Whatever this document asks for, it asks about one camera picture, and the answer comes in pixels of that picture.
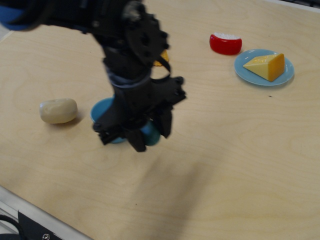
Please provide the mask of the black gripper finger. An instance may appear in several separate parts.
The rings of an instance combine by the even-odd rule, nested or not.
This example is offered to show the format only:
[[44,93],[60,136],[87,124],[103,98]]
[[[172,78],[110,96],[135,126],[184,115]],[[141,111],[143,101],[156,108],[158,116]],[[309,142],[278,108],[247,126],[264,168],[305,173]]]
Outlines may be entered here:
[[160,107],[154,110],[153,122],[160,134],[166,139],[170,136],[172,130],[172,107]]
[[130,145],[138,152],[145,152],[146,151],[146,144],[144,140],[144,135],[141,131],[141,128],[124,128],[124,136]]

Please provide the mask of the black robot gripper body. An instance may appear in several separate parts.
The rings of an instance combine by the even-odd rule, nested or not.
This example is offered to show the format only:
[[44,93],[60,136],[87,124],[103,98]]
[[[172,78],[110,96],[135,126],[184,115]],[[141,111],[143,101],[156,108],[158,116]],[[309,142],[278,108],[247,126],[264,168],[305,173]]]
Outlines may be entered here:
[[121,124],[123,133],[124,128],[142,128],[148,121],[154,123],[156,108],[174,108],[175,104],[183,101],[186,98],[183,84],[184,78],[181,76],[162,79],[147,77],[128,86],[114,84],[114,96],[125,115]]

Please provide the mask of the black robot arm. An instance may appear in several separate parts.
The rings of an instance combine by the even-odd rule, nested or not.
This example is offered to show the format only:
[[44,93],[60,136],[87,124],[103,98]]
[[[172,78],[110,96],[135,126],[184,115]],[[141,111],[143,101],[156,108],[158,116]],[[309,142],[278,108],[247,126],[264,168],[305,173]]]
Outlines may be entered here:
[[154,62],[162,57],[167,33],[140,0],[3,0],[0,23],[12,31],[40,25],[91,34],[105,54],[103,63],[113,87],[111,98],[91,110],[93,129],[103,144],[128,141],[137,152],[168,137],[172,110],[184,100],[181,76],[153,79]]

